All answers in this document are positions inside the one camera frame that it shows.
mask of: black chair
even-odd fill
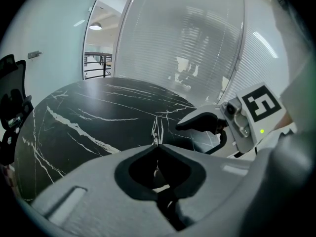
[[[0,60],[0,120],[6,130],[0,144],[0,163],[8,165],[14,161],[15,144],[20,128],[33,110],[32,96],[26,97],[24,89],[26,62],[15,63],[10,54]],[[9,121],[14,118],[20,121],[13,126]]]

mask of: railing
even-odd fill
[[[100,59],[99,61],[95,61],[95,62],[88,62],[87,58],[89,56],[93,56],[94,58],[96,58],[95,56],[99,56]],[[111,65],[112,65],[112,54],[110,53],[96,53],[96,52],[85,52],[84,53],[84,66],[87,67],[87,64],[92,64],[92,63],[98,63],[101,66],[103,66],[103,68],[101,69],[88,69],[88,70],[84,70],[84,72],[89,72],[89,71],[97,71],[97,70],[103,70],[103,74],[99,75],[99,76],[94,76],[94,77],[86,77],[87,74],[84,74],[84,79],[91,79],[91,78],[98,78],[98,77],[110,77],[111,76],[111,72],[109,72],[108,70],[111,70]]]

